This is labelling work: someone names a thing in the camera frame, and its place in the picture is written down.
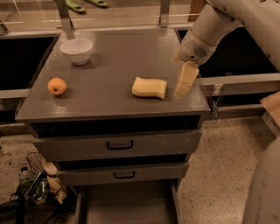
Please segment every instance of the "concrete floor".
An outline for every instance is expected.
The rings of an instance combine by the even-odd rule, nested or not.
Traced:
[[[20,167],[36,151],[25,126],[0,126],[0,203],[16,190]],[[242,223],[249,182],[256,162],[275,138],[260,115],[207,120],[199,147],[190,158],[190,168],[178,189],[183,224]],[[51,207],[28,213],[29,224],[44,223]],[[14,223],[14,213],[0,214],[0,223]],[[74,214],[57,223],[73,223]]]

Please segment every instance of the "bottom drawer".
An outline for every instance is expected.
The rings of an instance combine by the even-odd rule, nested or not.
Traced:
[[[186,175],[188,167],[187,162],[127,165],[123,167],[62,170],[57,171],[57,175],[65,186],[86,186],[143,180],[182,179]]]
[[[76,220],[88,224],[181,223],[171,180],[83,186]]]

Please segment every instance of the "wire basket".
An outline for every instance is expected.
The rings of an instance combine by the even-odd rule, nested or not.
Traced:
[[[28,153],[26,160],[30,166],[30,173],[32,176],[37,176],[41,172],[44,172],[42,165],[43,157],[39,152]]]

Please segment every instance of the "cabinet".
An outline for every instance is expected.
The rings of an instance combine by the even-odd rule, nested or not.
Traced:
[[[60,45],[66,39],[81,37],[93,41],[94,52],[87,64],[75,66],[63,57]],[[35,136],[34,145],[46,161],[55,163],[63,183],[81,186],[78,222],[98,216],[95,206],[104,206],[106,195],[115,200],[113,205],[120,203],[122,196],[112,196],[116,191],[125,196],[122,205],[126,206],[149,204],[139,195],[150,198],[155,193],[155,205],[160,209],[151,209],[153,218],[156,213],[174,211],[175,216],[167,215],[160,223],[179,223],[174,218],[178,217],[174,195],[186,175],[188,159],[197,148],[200,127],[210,109],[197,83],[183,100],[173,97],[182,64],[172,64],[171,57],[178,48],[173,29],[60,35],[16,119],[29,127]],[[133,96],[136,76],[167,80],[164,100]],[[52,77],[66,81],[67,91],[62,96],[48,93],[46,84]],[[90,196],[99,195],[99,191],[105,198]],[[138,202],[128,196],[130,191],[136,191]],[[174,204],[172,210],[165,209],[169,200]],[[80,210],[87,210],[86,214],[81,215]],[[133,216],[126,215],[129,223]]]

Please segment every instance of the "bottle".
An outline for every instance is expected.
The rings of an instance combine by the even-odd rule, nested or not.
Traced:
[[[30,172],[28,171],[28,168],[26,166],[22,167],[20,170],[20,175],[19,175],[19,181],[23,181],[24,179],[30,178]]]

